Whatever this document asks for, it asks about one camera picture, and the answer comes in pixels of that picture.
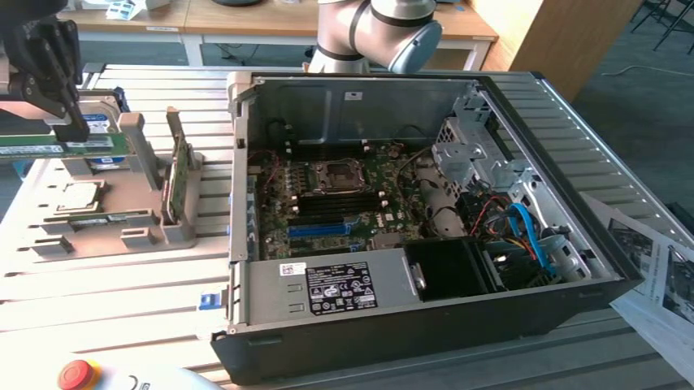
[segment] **blue pcie slot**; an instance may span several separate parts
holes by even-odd
[[[291,226],[287,229],[290,238],[311,236],[347,236],[351,233],[351,224],[331,223],[328,225]]]

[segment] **wooden table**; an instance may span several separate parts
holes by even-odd
[[[312,46],[318,33],[315,0],[299,4],[266,0],[246,7],[172,0],[170,6],[143,11],[128,22],[107,20],[101,10],[63,12],[60,17],[75,20],[84,41],[182,43],[191,66],[203,65],[204,43]],[[435,19],[443,26],[443,40],[430,67],[479,70],[498,37],[494,29],[468,6],[440,4]]]
[[[104,10],[61,12],[75,20],[81,41],[175,42],[183,44],[190,0],[171,0],[168,6],[142,11],[131,21],[107,20]]]
[[[436,53],[435,63],[447,68],[479,70],[489,46],[498,37],[494,29],[468,6],[439,4],[434,19],[443,26],[442,51]],[[186,33],[195,36],[186,44],[188,60],[199,65],[203,43],[311,46],[318,34],[318,3],[266,0],[256,6],[228,7],[211,0],[191,0]]]

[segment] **power supply label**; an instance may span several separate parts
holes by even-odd
[[[379,307],[366,262],[306,268],[306,284],[315,315]]]

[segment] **blue latch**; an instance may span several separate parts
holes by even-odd
[[[222,309],[222,293],[200,295],[198,309]]]

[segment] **motherboard chip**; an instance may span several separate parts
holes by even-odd
[[[392,249],[402,242],[400,233],[379,233],[371,239],[374,250]]]
[[[362,165],[356,160],[340,160],[315,164],[316,191],[340,192],[364,189],[367,182]]]

